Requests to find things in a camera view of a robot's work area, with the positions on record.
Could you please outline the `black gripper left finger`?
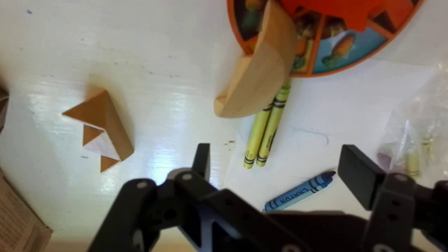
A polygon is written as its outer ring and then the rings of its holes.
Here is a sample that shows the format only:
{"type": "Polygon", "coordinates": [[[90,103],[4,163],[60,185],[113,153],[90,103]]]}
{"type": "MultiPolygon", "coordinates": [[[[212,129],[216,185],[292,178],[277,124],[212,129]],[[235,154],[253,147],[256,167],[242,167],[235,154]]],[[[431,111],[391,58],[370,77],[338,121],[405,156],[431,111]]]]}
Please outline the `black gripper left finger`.
{"type": "Polygon", "coordinates": [[[191,164],[191,171],[202,178],[204,181],[209,180],[209,145],[208,143],[198,143],[193,164],[191,164]]]}

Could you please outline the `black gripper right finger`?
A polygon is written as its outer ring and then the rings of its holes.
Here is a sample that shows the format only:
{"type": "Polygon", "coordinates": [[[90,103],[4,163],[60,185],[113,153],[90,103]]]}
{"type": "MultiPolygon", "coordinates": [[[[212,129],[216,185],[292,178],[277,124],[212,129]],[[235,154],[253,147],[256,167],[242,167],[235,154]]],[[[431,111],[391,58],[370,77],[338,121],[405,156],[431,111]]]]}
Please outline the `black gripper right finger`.
{"type": "Polygon", "coordinates": [[[370,210],[384,173],[356,146],[344,145],[340,152],[337,174],[356,202],[370,210]]]}

